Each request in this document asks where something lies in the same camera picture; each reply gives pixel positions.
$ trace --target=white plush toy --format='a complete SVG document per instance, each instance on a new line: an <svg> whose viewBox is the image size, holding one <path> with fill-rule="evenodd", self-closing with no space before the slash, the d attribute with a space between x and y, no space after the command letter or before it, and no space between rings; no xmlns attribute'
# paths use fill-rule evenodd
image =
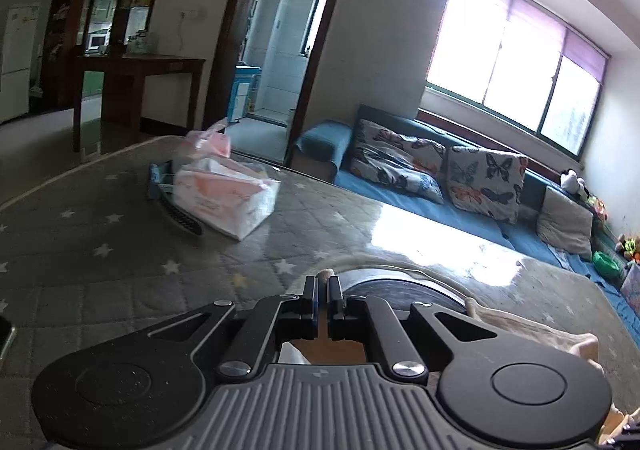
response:
<svg viewBox="0 0 640 450"><path fill-rule="evenodd" d="M569 170L566 174L560 175L560 187L570 194L578 194L582 200L587 200L587 192L584 190L584 179L578 177L578 174Z"/></svg>

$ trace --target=green bowl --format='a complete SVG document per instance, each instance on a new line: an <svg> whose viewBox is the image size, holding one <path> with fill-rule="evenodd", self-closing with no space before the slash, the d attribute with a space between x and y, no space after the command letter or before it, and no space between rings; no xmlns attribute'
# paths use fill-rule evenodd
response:
<svg viewBox="0 0 640 450"><path fill-rule="evenodd" d="M593 254L593 265L596 271L604 278L617 278L618 275L620 275L620 268L616 264L616 261L601 251L596 251Z"/></svg>

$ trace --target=yellow star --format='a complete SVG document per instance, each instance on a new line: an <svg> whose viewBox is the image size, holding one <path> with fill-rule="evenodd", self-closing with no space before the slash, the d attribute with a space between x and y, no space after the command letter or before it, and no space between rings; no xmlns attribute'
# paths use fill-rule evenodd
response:
<svg viewBox="0 0 640 450"><path fill-rule="evenodd" d="M241 273L236 273L231 277L231 283L235 287L244 287L246 289L246 277Z"/></svg>

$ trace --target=window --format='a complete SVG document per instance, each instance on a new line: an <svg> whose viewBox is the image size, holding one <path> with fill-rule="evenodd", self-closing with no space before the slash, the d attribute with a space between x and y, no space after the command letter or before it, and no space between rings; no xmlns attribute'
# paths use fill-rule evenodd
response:
<svg viewBox="0 0 640 450"><path fill-rule="evenodd" d="M576 158L606 56L528 0L449 0L427 85Z"/></svg>
<svg viewBox="0 0 640 450"><path fill-rule="evenodd" d="M318 36L318 27L320 27L320 20L322 19L322 12L326 0L316 0L314 2L314 8L311 11L309 23L306 27L305 39L302 41L302 54L309 56L311 49L314 48L316 42L316 36Z"/></svg>

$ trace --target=sofa armrest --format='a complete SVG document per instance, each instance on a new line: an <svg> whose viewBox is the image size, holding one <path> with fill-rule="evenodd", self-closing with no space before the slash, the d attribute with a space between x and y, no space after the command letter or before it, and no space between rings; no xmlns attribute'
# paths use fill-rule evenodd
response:
<svg viewBox="0 0 640 450"><path fill-rule="evenodd" d="M350 126L324 121L305 131L296 141L296 146L314 161L332 163L339 170L350 142Z"/></svg>

